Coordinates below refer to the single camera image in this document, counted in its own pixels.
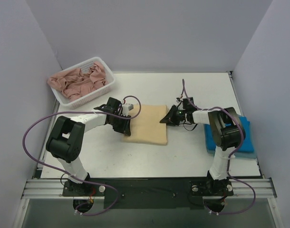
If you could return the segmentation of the yellow t shirt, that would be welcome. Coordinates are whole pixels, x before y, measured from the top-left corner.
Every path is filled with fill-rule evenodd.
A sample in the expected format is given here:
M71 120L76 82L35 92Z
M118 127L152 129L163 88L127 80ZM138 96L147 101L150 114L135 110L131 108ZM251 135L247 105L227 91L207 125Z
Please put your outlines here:
M166 124L160 123L167 114L166 105L134 105L129 111L137 116L130 121L130 136L124 136L124 142L167 145Z

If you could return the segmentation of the blue folded t shirt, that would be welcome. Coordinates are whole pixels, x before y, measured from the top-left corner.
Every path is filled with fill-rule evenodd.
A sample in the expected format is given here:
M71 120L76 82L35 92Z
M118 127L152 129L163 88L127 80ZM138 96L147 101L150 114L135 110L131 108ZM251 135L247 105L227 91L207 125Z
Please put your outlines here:
M247 120L245 116L239 116L239 119L245 130L245 139L241 148L235 154L249 155L249 154L254 153L254 146L251 142L251 137L250 137L250 122ZM216 144L213 140L213 135L212 135L210 125L208 124L204 125L204 134L205 134L205 144L206 144L207 150L209 152L215 152Z

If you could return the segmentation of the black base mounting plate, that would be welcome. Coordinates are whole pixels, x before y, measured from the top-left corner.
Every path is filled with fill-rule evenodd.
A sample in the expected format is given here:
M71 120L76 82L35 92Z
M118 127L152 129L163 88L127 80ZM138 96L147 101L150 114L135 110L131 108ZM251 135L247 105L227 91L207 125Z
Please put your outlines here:
M64 184L64 197L104 198L104 208L112 209L201 209L204 197L214 209L223 209L225 198L233 196L228 179L211 180L207 177L98 179L97 185L78 187L70 180Z

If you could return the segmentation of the teal folded t shirt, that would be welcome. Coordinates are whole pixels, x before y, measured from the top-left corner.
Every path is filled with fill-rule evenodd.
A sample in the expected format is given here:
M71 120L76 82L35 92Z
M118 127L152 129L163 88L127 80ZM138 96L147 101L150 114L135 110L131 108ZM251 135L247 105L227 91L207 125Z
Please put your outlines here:
M238 159L256 159L257 158L257 153L256 152L236 152L233 154L233 158L238 158Z

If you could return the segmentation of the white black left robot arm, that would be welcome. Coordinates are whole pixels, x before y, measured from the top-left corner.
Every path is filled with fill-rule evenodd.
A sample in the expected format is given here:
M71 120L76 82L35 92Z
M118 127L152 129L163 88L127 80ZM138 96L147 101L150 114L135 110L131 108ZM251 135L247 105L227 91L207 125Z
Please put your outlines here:
M71 174L68 176L68 183L78 195L85 196L91 189L88 182L90 175L79 158L84 134L93 128L109 124L115 132L130 136L129 111L133 108L133 104L109 98L106 104L94 108L94 111L101 111L102 114L82 114L71 118L60 116L56 119L46 150Z

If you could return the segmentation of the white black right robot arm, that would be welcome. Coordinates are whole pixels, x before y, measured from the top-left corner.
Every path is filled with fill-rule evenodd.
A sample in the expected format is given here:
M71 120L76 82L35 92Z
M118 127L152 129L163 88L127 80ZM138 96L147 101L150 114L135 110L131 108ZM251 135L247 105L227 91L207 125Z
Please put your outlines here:
M210 194L220 190L228 190L229 167L237 148L245 139L245 130L233 107L219 109L200 109L192 97L179 100L179 105L173 105L169 112L160 120L161 124L179 126L189 123L210 126L215 143L215 154L204 184L204 189Z

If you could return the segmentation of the pink crumpled t shirt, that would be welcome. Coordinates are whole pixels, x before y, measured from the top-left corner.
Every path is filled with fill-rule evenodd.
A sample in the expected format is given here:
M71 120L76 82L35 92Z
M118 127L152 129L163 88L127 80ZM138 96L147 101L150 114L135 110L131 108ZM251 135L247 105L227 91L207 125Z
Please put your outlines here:
M79 67L58 72L49 77L47 84L72 102L106 86L108 82L104 66L96 61L86 73Z

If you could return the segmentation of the aluminium front frame rail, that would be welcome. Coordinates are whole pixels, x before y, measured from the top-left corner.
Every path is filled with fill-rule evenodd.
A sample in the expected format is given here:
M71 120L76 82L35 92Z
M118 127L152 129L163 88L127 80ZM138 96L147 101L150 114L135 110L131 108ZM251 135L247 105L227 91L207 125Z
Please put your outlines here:
M275 198L276 190L272 179L243 179L241 182L229 180L228 190L220 190L211 194L204 189L204 178L149 178L149 179L94 179L97 186L89 187L88 190L76 191L70 187L66 180L58 179L33 179L28 180L24 187L23 199L83 199L89 197L102 198L108 193L114 193L112 188L117 189L120 197L131 195L165 195L178 197L184 193L192 196L208 199L222 197L241 197L250 199L252 197Z

